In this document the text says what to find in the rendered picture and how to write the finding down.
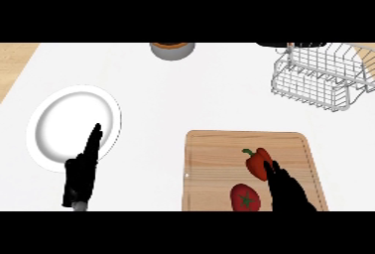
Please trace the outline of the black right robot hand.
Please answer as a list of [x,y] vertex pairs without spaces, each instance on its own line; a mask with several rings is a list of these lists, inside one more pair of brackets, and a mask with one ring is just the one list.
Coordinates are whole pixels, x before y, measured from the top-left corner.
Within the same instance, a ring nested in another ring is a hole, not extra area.
[[275,212],[315,212],[305,189],[278,162],[265,162]]

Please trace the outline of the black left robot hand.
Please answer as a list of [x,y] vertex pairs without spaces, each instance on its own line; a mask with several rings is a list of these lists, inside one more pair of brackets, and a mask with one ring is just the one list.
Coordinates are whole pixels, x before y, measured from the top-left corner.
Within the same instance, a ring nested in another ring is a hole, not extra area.
[[65,162],[67,182],[64,192],[64,207],[73,203],[89,203],[95,190],[95,172],[98,164],[99,141],[102,138],[101,125],[96,124],[89,136],[85,151]]

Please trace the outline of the red tomato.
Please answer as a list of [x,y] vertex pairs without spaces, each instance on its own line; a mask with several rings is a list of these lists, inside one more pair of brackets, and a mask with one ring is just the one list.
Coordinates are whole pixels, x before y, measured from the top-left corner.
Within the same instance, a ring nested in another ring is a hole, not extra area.
[[260,196],[246,184],[237,184],[232,187],[231,201],[234,211],[259,211],[262,208]]

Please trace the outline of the wooden cutting board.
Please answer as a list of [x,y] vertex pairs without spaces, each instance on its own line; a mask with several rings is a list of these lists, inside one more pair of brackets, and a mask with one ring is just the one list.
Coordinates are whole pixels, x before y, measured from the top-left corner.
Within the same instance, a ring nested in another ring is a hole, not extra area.
[[191,131],[187,135],[184,201],[185,211],[232,210],[231,190],[249,185],[260,195],[260,211],[272,211],[269,184],[249,171],[247,160],[265,148],[299,181],[309,202],[328,211],[306,137],[296,132]]

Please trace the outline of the red bell pepper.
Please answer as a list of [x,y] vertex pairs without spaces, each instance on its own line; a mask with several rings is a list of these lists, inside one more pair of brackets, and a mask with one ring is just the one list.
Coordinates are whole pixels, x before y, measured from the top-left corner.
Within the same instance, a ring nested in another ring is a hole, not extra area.
[[244,149],[243,152],[250,155],[247,160],[247,168],[252,174],[262,180],[268,180],[268,171],[265,168],[265,163],[272,164],[274,159],[265,148],[259,148],[256,152],[250,149]]

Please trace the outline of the white round plate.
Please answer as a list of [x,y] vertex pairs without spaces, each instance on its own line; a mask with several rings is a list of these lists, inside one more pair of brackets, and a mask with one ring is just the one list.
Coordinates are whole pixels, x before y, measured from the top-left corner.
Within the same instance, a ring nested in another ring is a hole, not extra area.
[[85,151],[95,125],[101,125],[98,158],[102,159],[122,131],[122,109],[113,95],[94,85],[55,92],[37,107],[27,128],[27,148],[36,163],[55,173]]

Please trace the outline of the grey cup with brown rim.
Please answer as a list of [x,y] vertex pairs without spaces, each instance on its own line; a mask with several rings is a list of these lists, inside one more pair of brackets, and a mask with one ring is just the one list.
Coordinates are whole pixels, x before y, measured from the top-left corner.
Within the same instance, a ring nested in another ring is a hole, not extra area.
[[166,61],[179,61],[185,59],[195,50],[194,43],[179,43],[179,44],[160,44],[151,43],[153,53]]

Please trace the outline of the black appliance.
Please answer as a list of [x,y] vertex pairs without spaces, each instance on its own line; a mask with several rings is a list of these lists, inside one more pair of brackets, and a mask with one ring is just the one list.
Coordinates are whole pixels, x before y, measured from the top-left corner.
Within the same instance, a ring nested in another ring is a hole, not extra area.
[[294,46],[296,48],[318,48],[324,47],[327,43],[257,43],[262,47],[269,48],[287,48]]

